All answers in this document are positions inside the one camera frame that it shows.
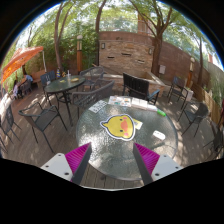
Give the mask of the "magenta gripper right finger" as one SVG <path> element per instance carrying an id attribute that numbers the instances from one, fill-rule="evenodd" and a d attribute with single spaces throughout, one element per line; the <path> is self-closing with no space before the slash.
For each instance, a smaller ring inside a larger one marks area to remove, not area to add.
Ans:
<path id="1" fill-rule="evenodd" d="M 137 143 L 133 144 L 133 154 L 145 185 L 182 169 L 168 155 L 159 155 Z"/>

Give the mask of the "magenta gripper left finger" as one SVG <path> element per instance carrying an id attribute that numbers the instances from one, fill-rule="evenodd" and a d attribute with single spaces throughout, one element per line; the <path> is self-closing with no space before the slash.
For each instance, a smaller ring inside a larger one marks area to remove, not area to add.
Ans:
<path id="1" fill-rule="evenodd" d="M 91 153 L 91 144 L 87 143 L 67 154 L 57 153 L 42 166 L 42 169 L 79 185 Z"/>

